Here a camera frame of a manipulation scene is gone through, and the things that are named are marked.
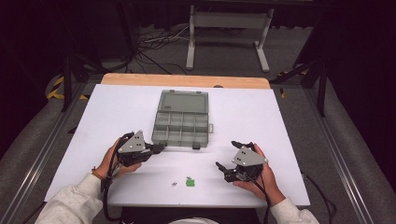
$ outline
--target white table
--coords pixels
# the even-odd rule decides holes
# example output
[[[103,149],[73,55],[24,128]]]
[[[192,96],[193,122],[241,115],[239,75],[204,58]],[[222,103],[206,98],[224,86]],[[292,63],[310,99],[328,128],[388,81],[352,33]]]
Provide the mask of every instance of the white table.
[[[151,156],[135,173],[115,180],[109,204],[122,206],[263,207],[252,193],[227,183],[215,161],[234,168],[231,141],[261,146],[282,192],[296,205],[309,205],[304,182],[272,90],[97,85],[76,133],[52,181],[45,201],[59,189],[77,184],[98,165],[114,141],[142,130],[151,143],[162,90],[207,91],[207,148],[168,147]],[[187,187],[187,176],[195,187]]]

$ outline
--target sleeve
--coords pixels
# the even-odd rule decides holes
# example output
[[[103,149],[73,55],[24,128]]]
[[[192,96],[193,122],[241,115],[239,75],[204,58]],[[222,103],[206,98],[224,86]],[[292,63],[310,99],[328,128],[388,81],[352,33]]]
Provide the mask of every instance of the sleeve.
[[[306,209],[299,210],[288,198],[274,205],[271,208],[271,212],[279,224],[318,223],[310,211]]]
[[[102,209],[101,180],[86,175],[81,182],[61,189],[41,211],[35,223],[92,223]]]

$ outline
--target person's left hand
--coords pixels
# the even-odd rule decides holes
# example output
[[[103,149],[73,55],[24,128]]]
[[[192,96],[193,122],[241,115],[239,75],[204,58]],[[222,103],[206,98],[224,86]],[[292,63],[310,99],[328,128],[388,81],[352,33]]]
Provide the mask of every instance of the person's left hand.
[[[107,151],[107,153],[105,154],[105,156],[103,157],[102,163],[100,163],[100,165],[96,168],[96,173],[101,176],[102,178],[106,178],[107,176],[107,170],[108,167],[110,165],[110,161],[111,161],[111,156],[113,155],[113,152],[116,148],[117,143],[120,141],[120,139],[118,139],[114,145],[112,147],[110,147]],[[118,163],[117,160],[117,156],[114,157],[114,161],[113,161],[113,166],[116,165]],[[121,168],[119,169],[119,172],[117,173],[117,175],[115,176],[115,178],[119,178],[120,176],[126,174],[126,173],[131,173],[136,171],[140,166],[142,166],[142,163],[139,162],[137,164],[134,164],[132,166],[129,167],[125,167],[125,166],[121,166]]]

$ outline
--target person's right hand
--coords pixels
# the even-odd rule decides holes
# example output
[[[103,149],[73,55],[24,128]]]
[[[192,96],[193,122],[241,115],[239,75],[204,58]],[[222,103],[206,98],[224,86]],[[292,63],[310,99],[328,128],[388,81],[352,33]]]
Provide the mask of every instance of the person's right hand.
[[[264,154],[262,153],[262,150],[260,149],[257,144],[254,144],[254,149],[256,152],[265,157]],[[270,197],[271,200],[271,205],[274,206],[277,203],[282,202],[285,199],[285,196],[282,194],[280,189],[277,187],[276,184],[276,179],[274,172],[272,171],[271,167],[268,165],[268,163],[265,163],[262,167],[262,176],[259,176],[256,179],[256,182],[262,186],[265,191],[267,192],[268,196]],[[265,200],[265,195],[262,193],[262,191],[252,182],[245,182],[245,181],[234,181],[233,184],[241,189],[245,189],[248,191],[253,192],[257,197],[260,199]]]

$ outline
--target person's hand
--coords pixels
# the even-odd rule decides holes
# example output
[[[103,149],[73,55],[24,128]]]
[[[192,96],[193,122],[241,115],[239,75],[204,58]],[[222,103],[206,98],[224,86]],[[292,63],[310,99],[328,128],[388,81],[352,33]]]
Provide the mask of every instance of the person's hand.
[[[110,147],[107,151],[107,153],[105,154],[105,156],[103,157],[102,163],[100,163],[100,165],[96,168],[96,173],[103,177],[106,178],[107,176],[107,171],[108,171],[108,167],[110,165],[110,161],[111,161],[111,156],[113,155],[113,152],[116,148],[117,143],[120,141],[120,139],[118,139],[114,145],[112,147]],[[117,160],[117,156],[114,157],[114,161],[113,161],[113,167],[118,163]],[[139,162],[137,164],[134,164],[132,166],[129,167],[125,167],[125,166],[121,166],[121,168],[119,169],[119,172],[117,173],[115,178],[119,178],[120,176],[126,174],[126,173],[131,173],[136,171],[140,166],[142,166],[142,163]]]
[[[254,149],[256,149],[256,152],[265,157],[264,154],[262,153],[262,150],[260,149],[257,144],[254,144]],[[272,171],[271,167],[268,165],[268,163],[265,163],[262,167],[262,176],[259,176],[256,179],[256,182],[265,188],[265,191],[267,192],[268,196],[270,197],[271,200],[271,205],[274,206],[277,203],[282,202],[285,199],[285,196],[282,194],[280,189],[277,187],[276,184],[276,179],[274,172]],[[245,182],[245,181],[234,181],[233,184],[241,189],[246,189],[248,191],[253,192],[257,197],[260,199],[265,200],[265,195],[262,193],[262,191],[254,185],[252,182]]]

